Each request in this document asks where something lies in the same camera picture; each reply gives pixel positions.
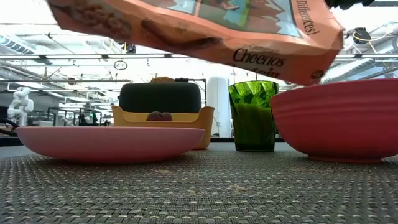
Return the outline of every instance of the small brown object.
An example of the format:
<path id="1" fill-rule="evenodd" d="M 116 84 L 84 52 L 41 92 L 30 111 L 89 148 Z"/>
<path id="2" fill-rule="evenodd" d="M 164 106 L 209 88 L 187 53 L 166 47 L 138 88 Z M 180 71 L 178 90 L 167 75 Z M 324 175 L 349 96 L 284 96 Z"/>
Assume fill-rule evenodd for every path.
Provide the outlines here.
<path id="1" fill-rule="evenodd" d="M 147 121 L 173 121 L 173 117 L 170 113 L 155 111 L 148 114 Z"/>
<path id="2" fill-rule="evenodd" d="M 173 83 L 175 80 L 169 77 L 155 77 L 153 78 L 150 83 Z"/>

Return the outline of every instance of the bowl rim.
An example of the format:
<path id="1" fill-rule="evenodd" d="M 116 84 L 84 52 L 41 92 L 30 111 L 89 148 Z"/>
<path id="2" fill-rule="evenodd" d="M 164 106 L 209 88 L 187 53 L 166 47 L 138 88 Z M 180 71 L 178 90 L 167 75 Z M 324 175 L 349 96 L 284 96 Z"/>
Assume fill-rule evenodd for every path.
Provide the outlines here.
<path id="1" fill-rule="evenodd" d="M 368 80 L 349 80 L 349 81 L 343 81 L 343 82 L 334 82 L 334 83 L 327 83 L 327 84 L 315 84 L 315 85 L 310 85 L 310 86 L 305 86 L 303 88 L 298 88 L 294 90 L 288 90 L 283 93 L 279 93 L 271 97 L 271 100 L 273 98 L 277 98 L 277 96 L 280 95 L 287 95 L 287 94 L 294 94 L 300 91 L 308 91 L 312 89 L 317 89 L 317 88 L 329 88 L 331 86 L 335 85 L 355 85 L 356 83 L 364 83 L 364 82 L 398 82 L 398 78 L 377 78 L 377 79 L 368 79 Z"/>
<path id="2" fill-rule="evenodd" d="M 279 83 L 270 80 L 248 80 L 248 81 L 241 81 L 234 84 L 230 84 L 228 87 L 233 86 L 235 84 L 246 83 L 246 82 L 271 82 L 271 83 L 276 83 L 278 86 L 280 85 Z"/>

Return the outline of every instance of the gray woven mat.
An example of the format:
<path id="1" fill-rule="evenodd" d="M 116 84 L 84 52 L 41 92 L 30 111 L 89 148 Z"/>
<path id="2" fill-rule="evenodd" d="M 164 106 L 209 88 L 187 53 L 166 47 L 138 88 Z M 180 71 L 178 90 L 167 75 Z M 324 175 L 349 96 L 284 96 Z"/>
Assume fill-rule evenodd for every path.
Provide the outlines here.
<path id="1" fill-rule="evenodd" d="M 398 223 L 398 159 L 189 152 L 150 164 L 0 160 L 0 223 Z"/>

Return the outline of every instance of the black cushion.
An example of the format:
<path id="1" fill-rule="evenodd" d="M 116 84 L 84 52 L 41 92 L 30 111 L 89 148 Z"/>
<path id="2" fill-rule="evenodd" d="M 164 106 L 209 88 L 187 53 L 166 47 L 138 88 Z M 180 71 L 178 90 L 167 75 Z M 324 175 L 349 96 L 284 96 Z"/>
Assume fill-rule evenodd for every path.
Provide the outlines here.
<path id="1" fill-rule="evenodd" d="M 130 83 L 120 91 L 119 106 L 133 113 L 199 113 L 200 90 L 194 83 Z"/>

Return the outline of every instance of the white cylinder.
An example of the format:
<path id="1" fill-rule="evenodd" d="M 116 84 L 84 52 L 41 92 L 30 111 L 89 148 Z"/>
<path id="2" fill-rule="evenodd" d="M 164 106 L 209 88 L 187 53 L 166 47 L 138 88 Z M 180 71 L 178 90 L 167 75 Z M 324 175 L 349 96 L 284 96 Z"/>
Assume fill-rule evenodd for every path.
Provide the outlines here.
<path id="1" fill-rule="evenodd" d="M 211 76 L 207 82 L 207 105 L 214 107 L 214 120 L 211 134 L 231 137 L 229 105 L 229 78 L 224 75 Z"/>

